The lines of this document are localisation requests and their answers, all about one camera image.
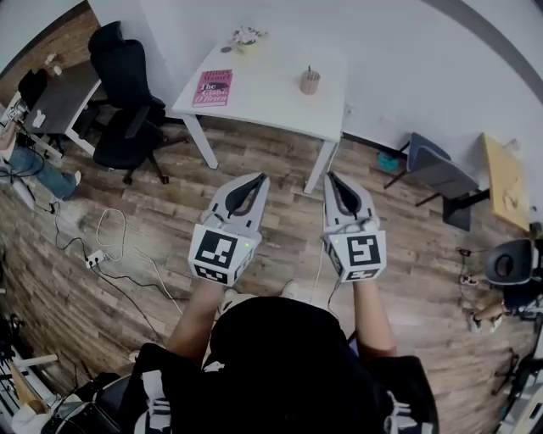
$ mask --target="jeans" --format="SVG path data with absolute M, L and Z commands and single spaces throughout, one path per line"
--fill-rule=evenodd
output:
M 47 160 L 43 160 L 31 151 L 28 147 L 15 146 L 13 153 L 9 159 L 9 165 L 12 168 L 12 173 L 18 175 L 31 175 L 38 170 L 36 178 L 40 183 L 47 188 L 57 199 L 69 198 L 76 190 L 76 177 L 72 174 L 65 174 L 50 164 Z

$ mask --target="pink book cover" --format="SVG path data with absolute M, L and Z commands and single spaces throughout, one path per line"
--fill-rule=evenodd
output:
M 232 70 L 203 72 L 194 94 L 193 107 L 227 105 L 231 84 Z

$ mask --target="cup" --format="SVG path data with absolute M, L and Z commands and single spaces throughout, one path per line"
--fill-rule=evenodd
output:
M 304 71 L 299 83 L 299 89 L 305 95 L 313 95 L 319 87 L 320 80 L 321 75 L 318 72 L 312 70 Z

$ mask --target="yellow board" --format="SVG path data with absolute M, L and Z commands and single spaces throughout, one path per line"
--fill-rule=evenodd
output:
M 8 362 L 8 366 L 14 381 L 17 398 L 19 399 L 21 406 L 26 403 L 31 403 L 32 401 L 38 401 L 43 405 L 42 399 L 26 380 L 25 376 L 21 374 L 19 368 L 11 361 Z
M 482 135 L 490 173 L 490 200 L 495 215 L 529 231 L 529 202 L 523 165 L 500 143 Z

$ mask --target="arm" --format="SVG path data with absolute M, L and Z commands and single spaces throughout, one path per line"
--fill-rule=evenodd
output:
M 202 364 L 217 308 L 224 298 L 223 286 L 210 281 L 198 281 L 196 289 L 171 333 L 166 349 Z
M 353 282 L 355 328 L 361 359 L 395 357 L 396 342 L 375 281 Z
M 4 130 L 0 133 L 0 151 L 5 151 L 9 148 L 11 142 L 17 134 L 17 130 L 17 124 L 15 124 L 15 122 L 8 122 Z

